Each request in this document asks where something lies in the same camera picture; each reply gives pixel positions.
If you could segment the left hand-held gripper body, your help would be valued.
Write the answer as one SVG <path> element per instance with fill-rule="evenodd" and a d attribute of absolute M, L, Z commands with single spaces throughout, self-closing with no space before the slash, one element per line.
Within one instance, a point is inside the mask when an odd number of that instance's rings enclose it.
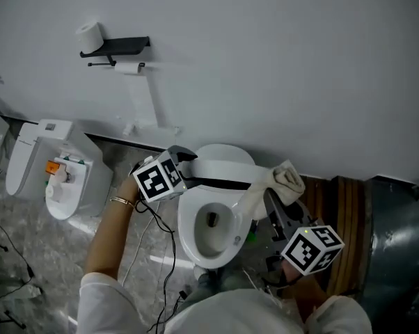
<path fill-rule="evenodd" d="M 146 158 L 132 171 L 147 202 L 169 200 L 187 190 L 179 170 L 181 162 L 177 160 L 179 147 L 173 145 L 155 157 Z"/>

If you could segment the person's left hand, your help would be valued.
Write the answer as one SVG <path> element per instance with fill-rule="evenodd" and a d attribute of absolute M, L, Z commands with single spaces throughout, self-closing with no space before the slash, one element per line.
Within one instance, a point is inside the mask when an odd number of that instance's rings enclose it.
<path fill-rule="evenodd" d="M 135 205 L 139 199 L 139 186 L 133 175 L 129 175 L 118 187 L 117 196 Z"/>

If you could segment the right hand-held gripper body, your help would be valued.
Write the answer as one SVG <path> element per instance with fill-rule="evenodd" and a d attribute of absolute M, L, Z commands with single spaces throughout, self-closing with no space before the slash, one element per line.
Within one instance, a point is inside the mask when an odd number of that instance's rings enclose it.
<path fill-rule="evenodd" d="M 345 243 L 329 225 L 320 225 L 300 201 L 285 206 L 273 189 L 263 195 L 268 219 L 274 230 L 273 254 L 266 258 L 269 273 L 287 260 L 301 276 L 329 267 Z"/>

